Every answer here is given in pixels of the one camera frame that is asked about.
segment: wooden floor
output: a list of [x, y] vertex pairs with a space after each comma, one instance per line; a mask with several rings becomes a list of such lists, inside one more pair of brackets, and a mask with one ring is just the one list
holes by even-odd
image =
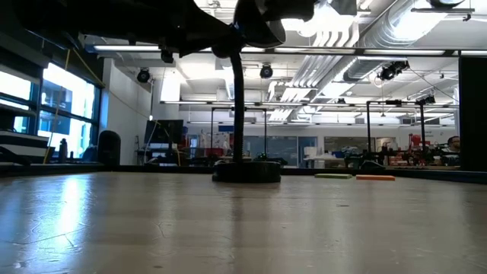
[[0, 251], [0, 273], [487, 273], [487, 186], [2, 179]]

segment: monitor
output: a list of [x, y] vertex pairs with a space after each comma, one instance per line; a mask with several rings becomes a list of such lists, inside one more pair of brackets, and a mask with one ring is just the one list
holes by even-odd
[[156, 143], [156, 144], [168, 144], [170, 142], [179, 144], [182, 142], [182, 140], [183, 140], [182, 120], [147, 121], [147, 125], [145, 126], [145, 138], [144, 138], [145, 144], [148, 144], [149, 142]]

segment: pillar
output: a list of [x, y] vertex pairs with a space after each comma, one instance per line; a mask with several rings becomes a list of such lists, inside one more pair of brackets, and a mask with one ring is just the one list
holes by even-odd
[[467, 171], [487, 171], [482, 154], [485, 145], [482, 132], [487, 129], [484, 68], [487, 68], [487, 58], [460, 57], [460, 158], [462, 170]]

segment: ceiling light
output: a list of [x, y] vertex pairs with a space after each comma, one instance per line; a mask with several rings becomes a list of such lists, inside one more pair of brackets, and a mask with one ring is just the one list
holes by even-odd
[[284, 102], [276, 102], [276, 103], [262, 103], [263, 106], [274, 106], [274, 107], [286, 107], [286, 106], [302, 106], [302, 103], [284, 103]]
[[242, 53], [263, 53], [265, 51], [265, 49], [259, 49], [251, 46], [246, 46], [242, 49]]
[[358, 56], [358, 60], [361, 61], [407, 61], [406, 57], [394, 57], [394, 56]]
[[487, 50], [462, 50], [463, 56], [487, 56]]
[[339, 49], [339, 48], [323, 48], [323, 47], [278, 47], [274, 49], [277, 53], [307, 53], [307, 54], [329, 54], [329, 55], [343, 55], [353, 54], [355, 49]]
[[94, 46], [98, 52], [160, 52], [159, 46], [99, 45]]
[[208, 104], [205, 101], [161, 101], [161, 104]]
[[366, 49], [365, 55], [385, 55], [385, 56], [440, 56], [444, 50], [437, 49]]
[[370, 9], [365, 9], [365, 10], [358, 10], [357, 14], [359, 15], [370, 15], [372, 11]]

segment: bottle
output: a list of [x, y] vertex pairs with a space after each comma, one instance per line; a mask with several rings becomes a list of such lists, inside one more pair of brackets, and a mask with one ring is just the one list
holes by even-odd
[[61, 140], [61, 145], [59, 146], [59, 163], [65, 164], [66, 157], [68, 157], [68, 143], [66, 139]]

